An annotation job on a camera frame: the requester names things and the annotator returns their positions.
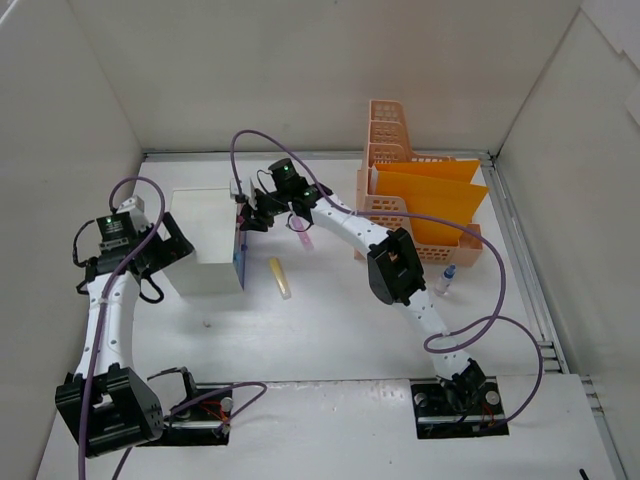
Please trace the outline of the white mini drawer cabinet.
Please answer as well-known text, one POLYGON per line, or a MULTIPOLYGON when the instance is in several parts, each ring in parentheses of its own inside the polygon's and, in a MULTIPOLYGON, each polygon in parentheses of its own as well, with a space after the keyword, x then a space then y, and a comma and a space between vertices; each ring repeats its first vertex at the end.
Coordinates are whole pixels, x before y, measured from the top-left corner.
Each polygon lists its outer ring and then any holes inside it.
POLYGON ((233 264, 236 203, 228 187, 176 189, 169 212, 194 252, 164 270, 181 296, 237 294, 233 264))

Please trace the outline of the orange folder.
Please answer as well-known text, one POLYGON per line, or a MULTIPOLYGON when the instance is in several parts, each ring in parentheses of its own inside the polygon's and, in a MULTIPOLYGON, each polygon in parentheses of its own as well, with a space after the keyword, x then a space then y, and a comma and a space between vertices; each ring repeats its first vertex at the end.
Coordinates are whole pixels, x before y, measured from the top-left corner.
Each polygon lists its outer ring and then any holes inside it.
POLYGON ((466 226, 488 193, 473 183, 479 166, 478 160, 377 163, 371 187, 376 195, 403 199, 410 213, 466 226))

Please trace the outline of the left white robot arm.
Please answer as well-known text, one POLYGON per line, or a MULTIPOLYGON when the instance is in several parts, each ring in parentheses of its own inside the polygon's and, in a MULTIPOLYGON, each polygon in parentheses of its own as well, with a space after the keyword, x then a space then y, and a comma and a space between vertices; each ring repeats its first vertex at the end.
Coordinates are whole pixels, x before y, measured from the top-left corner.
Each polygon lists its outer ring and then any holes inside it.
POLYGON ((84 351, 55 394, 84 458, 160 438, 160 401, 133 368, 134 310, 145 297, 142 282, 194 251, 170 213, 160 222, 165 238, 144 215, 125 210, 96 223, 100 253, 84 262, 85 278, 77 287, 89 298, 84 351))

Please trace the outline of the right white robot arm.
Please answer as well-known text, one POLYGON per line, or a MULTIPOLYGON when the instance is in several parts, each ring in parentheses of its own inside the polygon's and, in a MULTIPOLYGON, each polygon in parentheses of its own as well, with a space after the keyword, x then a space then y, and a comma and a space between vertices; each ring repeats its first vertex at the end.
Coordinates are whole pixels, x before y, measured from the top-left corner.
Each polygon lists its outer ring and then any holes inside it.
POLYGON ((263 191, 238 177, 231 181, 231 196, 241 206, 239 228, 266 232, 281 214, 303 218, 323 228, 365 257, 369 287, 375 297, 395 308, 422 333, 434 336, 430 355, 442 387, 445 405, 464 412, 474 405, 486 376, 478 363, 446 334, 446 325, 427 290, 424 269, 410 233, 390 230, 351 214, 331 189, 301 176, 289 158, 269 167, 275 189, 263 191))

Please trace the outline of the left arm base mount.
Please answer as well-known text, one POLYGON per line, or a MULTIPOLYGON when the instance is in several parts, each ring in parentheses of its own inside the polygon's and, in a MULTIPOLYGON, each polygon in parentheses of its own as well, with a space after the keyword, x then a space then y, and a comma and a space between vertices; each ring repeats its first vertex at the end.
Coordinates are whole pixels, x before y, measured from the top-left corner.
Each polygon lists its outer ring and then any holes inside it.
POLYGON ((224 426, 234 407, 233 392, 225 391, 200 401, 173 415, 171 408, 164 417, 162 446, 218 447, 227 446, 230 427, 224 426))

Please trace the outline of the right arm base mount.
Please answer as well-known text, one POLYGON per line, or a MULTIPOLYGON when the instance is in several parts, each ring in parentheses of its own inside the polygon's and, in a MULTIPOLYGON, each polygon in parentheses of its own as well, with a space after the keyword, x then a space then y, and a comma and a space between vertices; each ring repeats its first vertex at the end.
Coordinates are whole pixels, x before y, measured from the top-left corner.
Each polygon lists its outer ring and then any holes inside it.
POLYGON ((471 439, 508 436, 496 377, 490 377, 479 399, 457 412, 445 398, 444 388, 436 380, 410 383, 416 434, 419 440, 471 439))

